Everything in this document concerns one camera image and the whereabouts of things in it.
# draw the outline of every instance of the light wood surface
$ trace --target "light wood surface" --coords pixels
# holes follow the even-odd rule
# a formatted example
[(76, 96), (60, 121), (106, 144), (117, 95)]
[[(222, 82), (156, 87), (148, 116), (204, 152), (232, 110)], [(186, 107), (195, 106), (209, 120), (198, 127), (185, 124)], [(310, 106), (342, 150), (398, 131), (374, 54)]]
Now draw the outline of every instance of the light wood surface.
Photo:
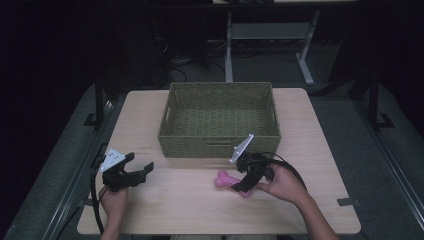
[[(340, 207), (346, 188), (303, 89), (274, 89), (282, 140), (277, 154), (303, 177), (324, 216), (340, 234), (359, 232), (352, 206)], [(217, 189), (220, 169), (242, 178), (228, 159), (165, 158), (157, 134), (168, 91), (128, 94), (109, 148), (135, 153), (127, 171), (153, 161), (147, 182), (130, 188), (130, 205), (123, 233), (129, 234), (296, 234), (306, 233), (297, 209), (259, 190), (244, 199), (231, 189)], [(97, 189), (103, 186), (101, 174)], [(103, 223), (106, 215), (100, 208)], [(82, 234), (98, 234), (93, 209), (85, 207), (78, 224)]]

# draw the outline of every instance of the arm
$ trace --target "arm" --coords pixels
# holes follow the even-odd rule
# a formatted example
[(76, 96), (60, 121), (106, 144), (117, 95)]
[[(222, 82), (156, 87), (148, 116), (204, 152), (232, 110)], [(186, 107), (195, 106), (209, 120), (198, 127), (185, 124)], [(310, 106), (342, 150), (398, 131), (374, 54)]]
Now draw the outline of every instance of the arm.
[(315, 200), (303, 188), (296, 177), (284, 167), (270, 164), (274, 171), (274, 180), (266, 183), (258, 183), (256, 188), (281, 200), (293, 203), (305, 221), (306, 229), (312, 240), (316, 239), (339, 239), (334, 230), (328, 224)]
[(112, 192), (103, 187), (99, 192), (100, 201), (107, 215), (107, 225), (101, 240), (117, 240), (128, 205), (128, 188)]

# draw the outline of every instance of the gray carpet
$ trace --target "gray carpet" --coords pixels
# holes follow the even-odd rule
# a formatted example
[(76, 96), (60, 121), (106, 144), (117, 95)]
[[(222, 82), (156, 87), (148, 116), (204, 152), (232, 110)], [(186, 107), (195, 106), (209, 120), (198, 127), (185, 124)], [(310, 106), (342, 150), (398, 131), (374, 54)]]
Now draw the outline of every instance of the gray carpet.
[[(235, 81), (269, 81), (274, 87), (302, 87), (313, 92), (327, 84), (337, 46), (313, 46), (307, 59), (316, 84), (306, 87), (291, 50), (285, 54), (259, 54), (251, 58), (234, 58)], [(223, 58), (211, 58), (223, 66)], [(224, 81), (224, 72), (215, 64), (204, 68), (190, 64), (178, 68), (190, 82)], [(183, 81), (180, 72), (172, 71), (175, 81)], [(424, 239), (424, 232), (393, 180), (372, 132), (362, 120), (357, 108), (347, 97), (349, 84), (325, 97), (311, 97), (336, 164), (350, 197), (358, 200), (355, 207), (362, 225), (362, 233), (341, 236), (342, 239)], [(101, 144), (107, 142), (124, 103), (122, 96), (106, 115), (100, 131), (82, 126), (88, 114), (94, 112), (94, 91), (87, 90), (68, 126), (50, 155), (25, 203), (14, 220), (14, 228), (6, 239), (42, 239), (55, 210), (59, 207), (70, 179), (79, 164), (87, 168)], [(424, 142), (397, 107), (390, 93), (381, 89), (380, 111), (388, 113), (396, 128), (382, 129), (381, 134), (415, 189), (423, 196)], [(77, 205), (89, 193), (89, 169), (81, 172), (82, 178), (75, 194), (68, 201), (62, 220), (70, 218)], [(81, 210), (71, 218), (60, 239), (98, 239), (76, 231)], [(292, 236), (308, 239), (307, 236)], [(122, 239), (150, 239), (150, 236), (123, 236)]]

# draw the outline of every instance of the woven basket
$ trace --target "woven basket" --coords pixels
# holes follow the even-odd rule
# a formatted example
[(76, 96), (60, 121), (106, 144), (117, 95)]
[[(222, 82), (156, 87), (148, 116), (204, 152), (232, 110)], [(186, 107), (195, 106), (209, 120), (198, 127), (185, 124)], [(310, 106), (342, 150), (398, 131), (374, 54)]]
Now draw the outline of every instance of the woven basket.
[(165, 157), (230, 158), (246, 151), (276, 152), (281, 140), (270, 83), (173, 83), (158, 139)]

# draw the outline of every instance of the pink toy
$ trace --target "pink toy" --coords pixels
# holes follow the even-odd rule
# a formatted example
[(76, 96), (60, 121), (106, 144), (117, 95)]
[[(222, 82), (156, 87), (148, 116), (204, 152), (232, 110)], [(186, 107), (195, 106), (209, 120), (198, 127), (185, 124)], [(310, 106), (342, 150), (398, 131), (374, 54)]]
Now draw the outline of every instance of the pink toy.
[[(217, 187), (231, 187), (232, 185), (239, 183), (240, 180), (237, 178), (233, 178), (228, 175), (225, 170), (220, 170), (218, 172), (218, 177), (215, 179), (215, 186)], [(247, 193), (240, 191), (240, 195), (244, 198), (248, 198), (252, 195), (252, 191), (248, 191)]]

